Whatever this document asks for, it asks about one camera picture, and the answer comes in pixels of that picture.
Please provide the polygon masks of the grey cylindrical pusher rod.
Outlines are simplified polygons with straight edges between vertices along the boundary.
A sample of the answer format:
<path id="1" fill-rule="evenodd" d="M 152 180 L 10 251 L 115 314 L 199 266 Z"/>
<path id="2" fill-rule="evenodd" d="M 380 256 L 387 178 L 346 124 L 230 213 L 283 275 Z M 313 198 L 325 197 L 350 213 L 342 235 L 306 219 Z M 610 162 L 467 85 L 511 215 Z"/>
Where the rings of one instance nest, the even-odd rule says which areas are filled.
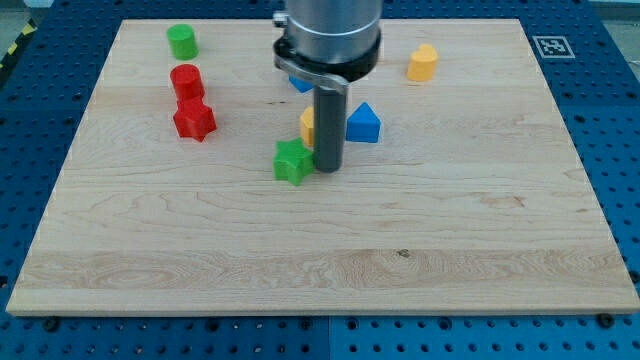
<path id="1" fill-rule="evenodd" d="M 343 160 L 347 97 L 335 90 L 315 86 L 314 108 L 314 165 L 324 173 L 340 169 Z"/>

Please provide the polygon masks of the blue block behind arm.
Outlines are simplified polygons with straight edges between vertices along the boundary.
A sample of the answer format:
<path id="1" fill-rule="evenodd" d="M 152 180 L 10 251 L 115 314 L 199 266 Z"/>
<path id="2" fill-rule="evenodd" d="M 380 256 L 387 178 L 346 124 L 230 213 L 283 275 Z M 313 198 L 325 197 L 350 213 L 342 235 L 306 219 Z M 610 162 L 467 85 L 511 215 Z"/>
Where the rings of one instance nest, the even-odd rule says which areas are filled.
<path id="1" fill-rule="evenodd" d="M 314 87 L 314 85 L 313 85 L 313 84 L 311 84 L 311 83 L 309 83 L 309 82 L 307 82 L 307 81 L 304 81 L 304 80 L 298 79 L 298 78 L 296 78 L 296 77 L 294 77 L 294 76 L 289 76 L 289 77 L 288 77 L 288 80 L 289 80 L 289 82 L 291 83 L 291 85 L 292 85 L 292 86 L 293 86 L 293 87 L 294 87 L 294 88 L 295 88 L 299 93 L 306 93 L 306 92 L 308 92 L 308 91 L 312 90 L 312 89 L 313 89 L 313 87 Z"/>

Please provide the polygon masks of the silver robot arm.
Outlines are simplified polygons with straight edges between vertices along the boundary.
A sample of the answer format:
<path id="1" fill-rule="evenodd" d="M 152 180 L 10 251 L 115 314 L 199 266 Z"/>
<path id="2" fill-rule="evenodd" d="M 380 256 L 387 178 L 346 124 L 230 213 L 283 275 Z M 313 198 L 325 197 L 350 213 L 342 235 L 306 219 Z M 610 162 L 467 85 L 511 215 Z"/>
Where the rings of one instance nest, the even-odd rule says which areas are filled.
<path id="1" fill-rule="evenodd" d="M 283 30 L 275 67 L 313 86 L 313 161 L 321 172 L 342 166 L 349 86 L 377 64 L 382 12 L 381 0 L 287 0 L 273 14 Z"/>

